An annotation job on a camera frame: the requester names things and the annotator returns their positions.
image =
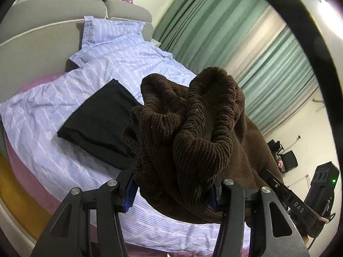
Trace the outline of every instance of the green curtain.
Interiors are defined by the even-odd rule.
[[[196,74],[225,67],[267,7],[265,0],[175,0],[153,38]]]
[[[301,46],[286,26],[237,83],[246,97],[246,115],[261,132],[268,133],[266,129],[310,86],[316,86],[317,80]]]

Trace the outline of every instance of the white piping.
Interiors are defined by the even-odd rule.
[[[106,4],[105,4],[105,3],[104,3],[104,5],[105,5],[105,8],[106,8],[106,15],[105,15],[105,18],[108,19],[109,17],[108,17],[107,7],[106,7]]]
[[[6,43],[8,43],[8,42],[10,42],[10,41],[13,40],[13,39],[16,39],[17,37],[21,37],[21,36],[23,36],[23,35],[25,35],[25,34],[27,34],[27,33],[31,33],[31,32],[33,32],[33,31],[37,31],[37,30],[42,29],[42,28],[46,28],[46,27],[50,27],[50,26],[54,26],[54,25],[59,25],[59,24],[64,24],[64,23],[83,21],[83,20],[84,20],[83,18],[81,18],[81,19],[73,19],[73,20],[65,20],[65,21],[59,21],[59,22],[55,22],[55,23],[50,23],[50,24],[47,24],[47,25],[43,25],[43,26],[40,26],[40,27],[37,27],[37,28],[33,28],[33,29],[28,30],[28,31],[26,31],[26,32],[20,33],[19,35],[16,35],[16,36],[14,36],[14,37],[11,37],[10,39],[8,39],[8,40],[4,41],[3,43],[1,43],[0,46],[6,44]]]
[[[124,21],[135,21],[135,22],[143,22],[144,24],[147,24],[147,23],[150,23],[150,22],[144,22],[144,21],[140,21],[140,20],[133,20],[133,19],[126,19],[126,18],[118,18],[118,17],[109,17],[107,19],[110,19],[110,20],[124,20]],[[43,26],[39,26],[37,28],[33,28],[33,29],[30,29],[26,32],[23,32],[23,33],[20,33],[19,35],[16,35],[14,37],[11,37],[10,39],[4,41],[3,43],[0,43],[0,47],[3,46],[4,44],[10,42],[11,40],[14,40],[18,37],[21,37],[27,33],[31,33],[31,32],[34,32],[34,31],[37,31],[39,29],[43,29],[43,28],[46,28],[46,27],[50,27],[50,26],[54,26],[54,25],[59,25],[59,24],[64,24],[64,23],[71,23],[71,22],[78,22],[78,21],[83,21],[84,19],[81,18],[81,19],[72,19],[72,20],[65,20],[65,21],[59,21],[59,22],[55,22],[55,23],[50,23],[50,24],[47,24],[47,25],[43,25]]]

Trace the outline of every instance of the black device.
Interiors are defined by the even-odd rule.
[[[331,209],[334,201],[334,189],[340,172],[332,162],[317,166],[311,181],[311,188],[307,193],[304,204],[317,212],[320,216],[331,220]],[[316,238],[322,231],[325,222],[317,221],[311,227],[304,224],[302,214],[291,210],[290,217],[294,220],[301,233],[306,233],[312,238]]]
[[[328,163],[317,170],[322,175],[327,172],[326,178],[338,178],[337,171]],[[31,257],[92,257],[91,209],[97,210],[101,257],[127,257],[118,213],[125,213],[133,205],[138,187],[132,172],[133,167],[121,171],[116,180],[108,181],[97,190],[83,192],[80,188],[73,188],[50,219]],[[319,174],[314,178],[313,190],[317,182],[324,183]],[[241,255],[245,209],[250,209],[251,213],[249,257],[309,256],[296,224],[303,225],[305,233],[312,231],[318,235],[322,228],[317,224],[322,221],[318,221],[312,210],[271,172],[264,169],[260,177],[269,187],[259,190],[242,188],[232,179],[224,178],[222,173],[216,175],[208,193],[209,206],[214,211],[222,211],[223,216],[213,257]],[[311,201],[310,195],[309,202],[312,206],[322,207],[325,205],[322,200],[333,192],[333,188],[324,188],[323,196],[316,200]],[[282,202],[290,207],[293,219]]]

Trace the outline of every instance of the curtain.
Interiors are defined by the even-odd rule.
[[[312,67],[288,26],[237,83],[246,97],[246,115],[263,135],[290,117],[318,86]]]
[[[267,7],[265,0],[175,0],[153,38],[196,74],[225,68]]]
[[[225,70],[238,80],[263,54],[285,28],[286,23],[272,6],[268,6],[244,37]]]

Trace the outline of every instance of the gray upholstered headboard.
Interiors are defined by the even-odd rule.
[[[143,21],[151,41],[146,9],[119,0],[27,0],[11,7],[0,24],[0,103],[43,76],[70,71],[68,58],[80,49],[83,17]],[[7,157],[2,123],[0,151]]]

